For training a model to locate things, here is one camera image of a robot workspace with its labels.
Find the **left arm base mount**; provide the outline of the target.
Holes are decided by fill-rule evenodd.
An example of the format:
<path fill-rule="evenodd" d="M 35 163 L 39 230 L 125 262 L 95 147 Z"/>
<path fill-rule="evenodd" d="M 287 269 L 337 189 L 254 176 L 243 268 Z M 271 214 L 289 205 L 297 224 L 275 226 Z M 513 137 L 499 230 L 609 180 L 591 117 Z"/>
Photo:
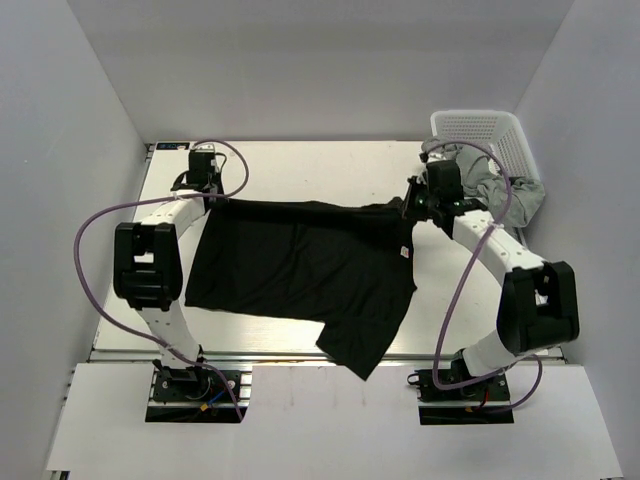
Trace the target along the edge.
<path fill-rule="evenodd" d="M 146 423 L 239 424 L 249 393 L 241 370 L 172 369 L 153 361 Z"/>

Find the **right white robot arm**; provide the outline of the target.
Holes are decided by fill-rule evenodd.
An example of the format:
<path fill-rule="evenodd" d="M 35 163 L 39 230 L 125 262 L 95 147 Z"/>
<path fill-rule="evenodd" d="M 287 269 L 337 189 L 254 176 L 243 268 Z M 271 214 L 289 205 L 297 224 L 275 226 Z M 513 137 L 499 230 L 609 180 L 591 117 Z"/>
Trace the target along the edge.
<path fill-rule="evenodd" d="M 465 247 L 472 263 L 481 263 L 501 287 L 495 329 L 461 349 L 448 379 L 434 380 L 440 390 L 472 399 L 488 379 L 544 349 L 577 339 L 579 313 L 575 273 L 564 262 L 549 262 L 531 252 L 477 199 L 464 195 L 453 160 L 427 164 L 408 180 L 402 214 L 430 221 Z"/>

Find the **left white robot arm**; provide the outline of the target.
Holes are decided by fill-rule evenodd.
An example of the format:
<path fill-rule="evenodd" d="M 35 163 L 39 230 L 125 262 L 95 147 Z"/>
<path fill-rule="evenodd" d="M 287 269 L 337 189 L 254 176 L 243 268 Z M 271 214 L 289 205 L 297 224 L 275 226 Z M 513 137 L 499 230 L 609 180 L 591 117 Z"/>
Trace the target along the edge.
<path fill-rule="evenodd" d="M 211 387 L 211 374 L 195 365 L 202 349 L 191 335 L 179 298 L 183 289 L 180 237 L 204 217 L 214 198 L 195 194 L 223 192 L 218 154 L 200 147 L 189 152 L 188 169 L 172 186 L 175 198 L 161 203 L 140 222 L 116 227 L 114 291 L 137 312 L 160 341 L 159 367 L 173 370 L 177 387 L 199 399 Z"/>

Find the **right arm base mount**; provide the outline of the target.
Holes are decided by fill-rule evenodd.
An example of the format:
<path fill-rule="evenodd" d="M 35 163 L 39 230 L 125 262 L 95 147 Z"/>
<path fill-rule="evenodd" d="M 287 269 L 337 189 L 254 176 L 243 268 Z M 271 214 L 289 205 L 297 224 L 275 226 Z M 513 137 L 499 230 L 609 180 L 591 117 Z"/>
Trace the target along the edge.
<path fill-rule="evenodd" d="M 422 426 L 513 424 L 511 395 L 504 374 L 456 390 L 438 389 L 430 369 L 415 370 L 407 384 L 417 390 Z"/>

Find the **black t shirt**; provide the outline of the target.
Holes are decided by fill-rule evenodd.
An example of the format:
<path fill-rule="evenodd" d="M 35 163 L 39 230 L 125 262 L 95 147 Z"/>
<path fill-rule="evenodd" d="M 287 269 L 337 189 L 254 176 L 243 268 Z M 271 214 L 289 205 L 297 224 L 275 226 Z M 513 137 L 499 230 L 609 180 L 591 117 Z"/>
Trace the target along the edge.
<path fill-rule="evenodd" d="M 402 201 L 361 207 L 229 200 L 208 215 L 188 307 L 323 323 L 317 347 L 367 379 L 417 289 Z"/>

